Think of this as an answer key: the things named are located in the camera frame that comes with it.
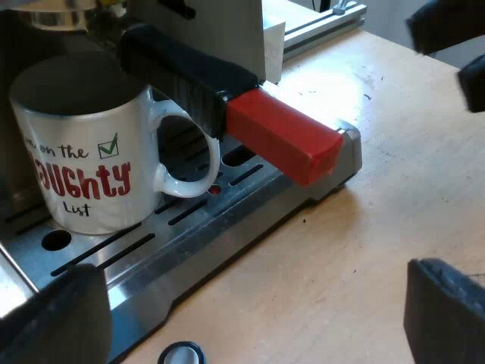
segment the hole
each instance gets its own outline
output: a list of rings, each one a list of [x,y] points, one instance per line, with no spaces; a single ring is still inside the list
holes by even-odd
[[[42,239],[42,248],[49,252],[61,250],[70,243],[70,233],[66,230],[54,230]]]
[[[120,260],[124,256],[127,256],[130,254],[132,251],[135,249],[138,249],[143,245],[144,243],[148,243],[151,239],[155,237],[155,234],[150,233],[142,237],[140,240],[136,241],[132,245],[128,246],[126,249],[121,250],[118,254],[113,255],[110,259],[107,261],[103,262],[102,264],[98,265],[96,268],[97,269],[105,269],[109,267],[111,264],[115,263],[116,261]]]
[[[158,0],[158,3],[165,5],[167,8],[175,11],[177,14],[187,20],[192,20],[194,17],[196,17],[196,10],[185,5],[184,0]]]
[[[211,195],[218,195],[219,193],[222,192],[222,188],[218,184],[213,184],[212,186],[209,187],[207,192],[209,192]]]
[[[163,211],[167,211],[169,208],[174,207],[177,203],[179,203],[181,199],[172,199],[170,202],[167,202],[162,207],[159,207],[155,210],[155,214],[161,214]]]
[[[196,212],[198,209],[200,209],[201,207],[204,207],[205,205],[207,205],[207,200],[206,199],[203,199],[202,201],[200,201],[200,202],[196,203],[194,206],[192,206],[190,209],[187,209],[186,211],[182,212],[180,215],[175,216],[174,218],[172,218],[168,222],[168,224],[170,226],[175,225],[177,222],[183,220],[184,218],[186,218],[190,214]]]
[[[15,235],[21,235],[21,234],[23,234],[23,233],[25,233],[29,230],[32,230],[32,229],[38,227],[39,225],[42,225],[45,222],[49,221],[51,218],[52,218],[52,216],[46,215],[43,218],[40,218],[39,220],[34,221],[32,224],[28,224],[26,227],[22,227],[20,230],[17,230],[15,232]]]
[[[237,184],[241,183],[244,181],[247,177],[249,177],[251,174],[259,171],[261,168],[263,168],[263,165],[255,165],[253,168],[251,168],[249,171],[244,172],[241,174],[239,177],[234,178],[229,184],[231,186],[236,186]]]
[[[12,222],[13,220],[15,220],[17,218],[21,218],[22,216],[28,214],[29,212],[32,212],[33,210],[40,209],[44,205],[45,205],[44,202],[39,202],[36,205],[30,206],[27,209],[24,209],[22,211],[19,211],[19,212],[13,214],[13,215],[8,216],[7,218],[5,218],[5,222],[6,223]]]
[[[230,167],[237,167],[242,163],[247,162],[249,159],[254,157],[256,154],[248,149],[246,146],[238,146],[237,148],[227,152],[222,157],[222,162]]]
[[[83,254],[81,254],[80,256],[70,260],[69,262],[67,262],[66,264],[60,266],[59,268],[55,269],[54,271],[51,272],[51,276],[52,277],[55,277],[55,276],[58,276],[60,275],[60,273],[62,273],[63,271],[66,271],[68,267],[72,266],[72,265],[76,265],[77,263],[79,263],[80,261],[86,259],[88,256],[91,256],[92,254],[96,253],[98,250],[101,250],[103,249],[105,246],[107,246],[108,244],[111,244],[113,243],[115,240],[118,240],[119,238],[125,236],[126,234],[128,234],[129,232],[135,230],[136,228],[139,228],[139,226],[141,225],[142,223],[139,222],[138,224],[135,224],[134,226],[132,227],[128,227],[122,231],[118,231],[116,234],[113,234],[111,235],[108,239],[106,240],[103,240],[101,243],[99,243],[98,245],[94,246],[93,248],[85,251]]]
[[[199,166],[197,167],[197,171],[204,171],[205,169],[207,169],[207,168],[208,168],[208,166],[209,166],[209,163],[204,162],[204,163],[202,163],[201,165],[199,165]]]
[[[185,158],[185,160],[186,160],[186,161],[188,161],[188,162],[190,162],[190,161],[192,161],[193,159],[195,159],[195,158],[199,157],[200,155],[202,155],[202,154],[204,154],[204,153],[206,153],[206,152],[208,152],[208,151],[209,151],[209,147],[208,147],[208,146],[206,146],[205,148],[200,149],[198,152],[196,152],[196,153],[194,153],[194,154],[192,154],[192,155],[188,156],[187,158]]]

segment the wooden table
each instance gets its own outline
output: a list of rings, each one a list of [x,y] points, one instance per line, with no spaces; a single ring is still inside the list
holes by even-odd
[[[364,166],[178,306],[125,363],[178,340],[209,362],[411,363],[406,263],[485,271],[485,120],[456,69],[363,31],[284,65],[280,87],[362,134]]]

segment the slot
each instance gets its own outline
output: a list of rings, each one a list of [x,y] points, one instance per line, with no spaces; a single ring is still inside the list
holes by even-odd
[[[253,168],[250,170],[244,172],[240,176],[234,178],[229,184],[231,186],[236,186],[237,184],[240,184],[243,182],[247,177],[249,177],[251,174],[254,174],[255,172],[259,171],[261,168],[263,168],[263,165],[255,165]]]
[[[168,209],[174,207],[177,203],[179,203],[181,199],[172,199],[170,202],[167,202],[162,207],[159,207],[155,210],[155,214],[161,214],[163,211],[167,211]]]
[[[97,251],[103,249],[105,246],[113,243],[114,241],[118,240],[121,237],[124,237],[126,234],[128,234],[129,232],[135,230],[136,228],[139,228],[141,225],[142,225],[142,223],[139,222],[138,224],[135,224],[132,227],[126,228],[126,229],[124,229],[122,231],[118,231],[116,234],[111,235],[108,239],[103,240],[98,245],[96,245],[93,248],[85,251],[80,256],[78,256],[78,257],[70,260],[66,264],[64,264],[64,265],[60,266],[59,268],[55,269],[54,271],[52,271],[51,272],[51,276],[52,277],[56,277],[56,276],[60,275],[60,273],[66,271],[68,267],[70,267],[72,265],[76,265],[77,263],[79,263],[82,260],[86,259],[88,256],[91,256],[92,254],[96,253]]]
[[[26,233],[27,231],[32,230],[38,227],[39,225],[44,224],[45,222],[49,221],[51,218],[52,216],[50,214],[46,215],[40,218],[39,220],[34,221],[32,224],[28,224],[26,227],[22,227],[20,230],[15,231],[15,235],[21,235],[23,233]]]
[[[207,205],[207,200],[206,199],[203,199],[202,201],[200,202],[197,202],[194,206],[192,206],[191,208],[185,210],[184,212],[182,212],[180,215],[172,218],[168,224],[170,226],[172,225],[175,225],[177,222],[180,222],[182,221],[184,218],[186,218],[187,216],[191,215],[192,213],[196,212],[198,209],[204,207],[205,205]]]
[[[121,250],[118,254],[113,255],[110,259],[107,261],[103,262],[102,264],[98,265],[96,268],[97,269],[106,269],[110,265],[114,264],[124,256],[127,256],[130,254],[132,251],[135,249],[138,249],[141,247],[141,245],[148,243],[151,239],[155,237],[155,234],[150,233],[142,237],[140,240],[136,241],[135,243],[131,244],[128,246],[126,249]]]
[[[251,149],[241,145],[224,154],[222,157],[222,162],[229,167],[237,167],[242,163],[246,163],[254,156],[256,156],[256,154],[253,153]]]
[[[30,206],[22,211],[16,212],[13,215],[8,216],[5,218],[5,222],[8,224],[9,222],[12,222],[13,220],[17,218],[21,218],[22,216],[28,214],[29,212],[32,212],[34,210],[40,209],[41,207],[45,206],[44,202],[39,202],[33,206]]]
[[[198,152],[196,152],[196,153],[194,153],[194,154],[192,154],[192,155],[188,156],[187,158],[185,158],[185,160],[186,160],[186,161],[188,161],[188,162],[190,162],[190,161],[192,161],[193,159],[195,159],[195,158],[199,157],[200,155],[202,155],[202,154],[204,154],[204,153],[206,153],[206,152],[208,152],[208,151],[209,151],[209,147],[208,147],[208,146],[206,146],[205,148],[200,149]]]

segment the round lid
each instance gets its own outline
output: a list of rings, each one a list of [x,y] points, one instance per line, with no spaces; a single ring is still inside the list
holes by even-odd
[[[206,364],[204,353],[192,341],[171,344],[158,358],[158,364]]]
[[[10,97],[31,111],[87,115],[129,102],[144,86],[106,52],[73,52],[27,68],[12,83]]]

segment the green checkmark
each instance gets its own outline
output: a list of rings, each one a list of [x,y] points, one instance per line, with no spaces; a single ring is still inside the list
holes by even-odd
[[[109,149],[106,149],[105,147],[103,146],[98,146],[99,150],[103,151],[104,153],[106,154],[111,154],[113,152],[113,149],[114,147],[116,146],[116,142],[118,141],[118,133],[116,133],[114,135],[114,138],[113,140],[111,141],[111,145],[109,146]]]

